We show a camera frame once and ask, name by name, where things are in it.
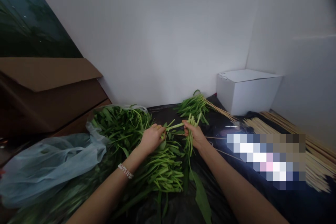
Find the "beaded bracelet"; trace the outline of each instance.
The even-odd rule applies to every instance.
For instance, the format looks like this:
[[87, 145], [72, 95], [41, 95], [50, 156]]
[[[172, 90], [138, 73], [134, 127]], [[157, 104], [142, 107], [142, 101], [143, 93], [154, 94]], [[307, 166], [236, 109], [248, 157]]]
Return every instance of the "beaded bracelet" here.
[[119, 164], [118, 167], [120, 168], [120, 170], [122, 170], [126, 174], [126, 176], [129, 179], [132, 179], [134, 177], [134, 175], [132, 173], [130, 173], [130, 171], [127, 170], [127, 168], [125, 166], [123, 166], [122, 164]]

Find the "pixelated area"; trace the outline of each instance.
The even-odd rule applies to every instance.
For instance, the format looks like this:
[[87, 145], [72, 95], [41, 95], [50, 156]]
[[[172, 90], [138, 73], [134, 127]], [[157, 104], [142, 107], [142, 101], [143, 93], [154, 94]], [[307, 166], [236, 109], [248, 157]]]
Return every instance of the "pixelated area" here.
[[228, 134], [227, 147], [279, 190], [306, 188], [305, 134]]

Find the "plastic bag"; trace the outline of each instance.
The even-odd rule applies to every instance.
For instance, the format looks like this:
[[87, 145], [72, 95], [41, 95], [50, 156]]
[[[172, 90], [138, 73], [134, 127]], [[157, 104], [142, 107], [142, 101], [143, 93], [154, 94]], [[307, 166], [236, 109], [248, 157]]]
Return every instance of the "plastic bag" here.
[[[127, 104], [111, 104], [111, 105], [107, 105], [107, 106], [103, 106], [103, 107], [99, 107], [99, 108], [96, 108], [95, 111], [96, 112], [99, 112], [101, 111], [103, 108], [105, 107], [121, 107], [125, 110], [134, 110], [134, 109], [140, 109], [142, 110], [143, 112], [146, 112], [148, 113], [147, 109], [143, 106], [140, 106], [140, 105], [127, 105]], [[90, 132], [90, 134], [95, 137], [96, 139], [98, 139], [98, 141], [101, 141], [103, 142], [104, 144], [107, 144], [110, 142], [110, 140], [105, 137], [104, 135], [101, 135], [100, 132], [102, 131], [101, 128], [96, 128], [92, 123], [92, 119], [93, 119], [93, 114], [91, 114], [89, 116], [89, 118], [87, 119], [87, 122], [86, 122], [86, 129]]]
[[91, 170], [105, 153], [105, 145], [85, 133], [43, 139], [4, 166], [2, 203], [20, 208], [48, 199], [70, 179]]

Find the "box lid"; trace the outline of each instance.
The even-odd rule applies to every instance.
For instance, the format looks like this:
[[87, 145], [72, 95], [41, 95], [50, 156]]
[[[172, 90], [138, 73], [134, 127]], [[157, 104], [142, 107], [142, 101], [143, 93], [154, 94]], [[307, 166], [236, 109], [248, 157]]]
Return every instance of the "box lid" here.
[[0, 72], [34, 92], [102, 77], [85, 58], [0, 58]]
[[237, 70], [237, 71], [228, 71], [219, 74], [225, 79], [229, 79], [233, 82], [245, 82], [252, 81], [256, 79], [267, 79], [274, 77], [281, 77], [281, 75], [275, 75], [271, 73], [259, 72], [250, 69]]

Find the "white box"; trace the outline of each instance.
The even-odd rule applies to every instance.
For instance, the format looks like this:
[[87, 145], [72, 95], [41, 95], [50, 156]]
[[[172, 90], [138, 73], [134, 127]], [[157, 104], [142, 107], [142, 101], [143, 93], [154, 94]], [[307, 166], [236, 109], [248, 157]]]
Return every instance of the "white box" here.
[[217, 98], [231, 115], [269, 111], [282, 76], [250, 69], [217, 75]]

